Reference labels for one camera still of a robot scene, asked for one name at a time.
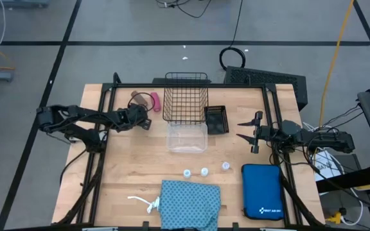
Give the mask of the black metal table frame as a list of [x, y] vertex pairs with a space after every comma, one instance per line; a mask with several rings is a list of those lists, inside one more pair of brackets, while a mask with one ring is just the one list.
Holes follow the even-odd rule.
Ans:
[[283, 221], [252, 220], [243, 215], [242, 174], [244, 164], [269, 164], [271, 149], [262, 142], [258, 153], [251, 153], [245, 136], [246, 126], [257, 111], [264, 121], [277, 119], [300, 123], [299, 108], [291, 84], [268, 87], [252, 85], [208, 85], [201, 80], [167, 79], [160, 87], [151, 86], [163, 101], [169, 101], [183, 114], [197, 103], [223, 105], [229, 132], [210, 135], [202, 153], [175, 153], [166, 145], [167, 122], [161, 112], [150, 112], [149, 130], [134, 128], [111, 132], [99, 186], [92, 190], [84, 206], [83, 222], [98, 226], [138, 227], [148, 222], [161, 224], [159, 213], [147, 212], [147, 201], [161, 192], [163, 180], [182, 180], [191, 171], [191, 182], [215, 184], [221, 192], [218, 224], [230, 227], [282, 227]]

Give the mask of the pink bandage roll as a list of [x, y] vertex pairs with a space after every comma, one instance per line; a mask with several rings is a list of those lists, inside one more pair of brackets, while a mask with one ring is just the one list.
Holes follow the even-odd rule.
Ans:
[[154, 112], [160, 112], [161, 111], [161, 102], [160, 102], [158, 94], [156, 92], [151, 92], [150, 94], [151, 94], [151, 96], [154, 100], [154, 107], [153, 107]]

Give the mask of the yellow power plug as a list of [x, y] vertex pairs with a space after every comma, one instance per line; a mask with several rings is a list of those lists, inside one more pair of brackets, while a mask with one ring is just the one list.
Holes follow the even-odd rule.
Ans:
[[342, 218], [342, 214], [339, 211], [337, 211], [334, 215], [329, 216], [325, 220], [331, 223], [334, 223], [334, 224], [340, 224], [342, 222], [341, 218]]

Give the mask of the blue first aid kit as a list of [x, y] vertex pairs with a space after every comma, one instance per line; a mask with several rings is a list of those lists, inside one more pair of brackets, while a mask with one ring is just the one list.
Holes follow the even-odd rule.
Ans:
[[285, 216], [277, 166], [242, 166], [243, 213], [249, 219], [279, 221]]

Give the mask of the brown bandage roll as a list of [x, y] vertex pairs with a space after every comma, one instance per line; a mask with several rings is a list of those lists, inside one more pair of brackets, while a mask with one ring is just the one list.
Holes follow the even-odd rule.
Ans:
[[138, 105], [144, 105], [147, 106], [148, 102], [140, 93], [138, 93], [136, 90], [131, 92], [132, 99], [138, 104]]

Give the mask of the white printed sheet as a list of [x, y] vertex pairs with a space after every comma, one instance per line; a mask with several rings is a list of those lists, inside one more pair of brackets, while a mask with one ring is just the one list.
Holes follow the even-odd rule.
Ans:
[[333, 178], [345, 173], [340, 162], [328, 151], [318, 152], [316, 154], [314, 164], [319, 170], [319, 174], [315, 174], [316, 182], [324, 180], [324, 178]]

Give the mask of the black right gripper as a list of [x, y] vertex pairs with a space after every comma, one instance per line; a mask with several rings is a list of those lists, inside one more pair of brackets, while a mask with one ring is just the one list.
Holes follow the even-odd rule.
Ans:
[[263, 112], [257, 111], [255, 113], [253, 120], [251, 120], [250, 122], [238, 124], [238, 126], [253, 126], [254, 127], [254, 132], [253, 132], [254, 137], [249, 137], [249, 136], [242, 135], [239, 133], [237, 133], [236, 135], [246, 140], [249, 144], [252, 144], [251, 152], [255, 154], [259, 153], [259, 140], [271, 141], [272, 138], [276, 134], [276, 129], [273, 128], [272, 125], [270, 126], [261, 125], [262, 119], [263, 119]]

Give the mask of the blue patterned drawstring bag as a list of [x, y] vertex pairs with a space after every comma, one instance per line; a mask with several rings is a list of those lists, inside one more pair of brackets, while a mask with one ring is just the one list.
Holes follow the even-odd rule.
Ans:
[[159, 212], [161, 228], [176, 230], [194, 228], [198, 231], [217, 231], [221, 208], [220, 187], [177, 180], [163, 180], [161, 193], [152, 201], [138, 196], [131, 199], [148, 205], [146, 211]]

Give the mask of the clear plastic container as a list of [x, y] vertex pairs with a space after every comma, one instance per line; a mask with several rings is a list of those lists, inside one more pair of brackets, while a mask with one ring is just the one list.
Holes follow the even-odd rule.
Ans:
[[207, 125], [168, 123], [166, 145], [176, 153], [203, 153], [207, 150]]

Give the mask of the small black plastic tray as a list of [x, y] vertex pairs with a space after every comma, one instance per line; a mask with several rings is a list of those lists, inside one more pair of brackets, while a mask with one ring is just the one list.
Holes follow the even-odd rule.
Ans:
[[206, 117], [208, 135], [229, 133], [226, 107], [224, 105], [205, 107], [204, 113]]

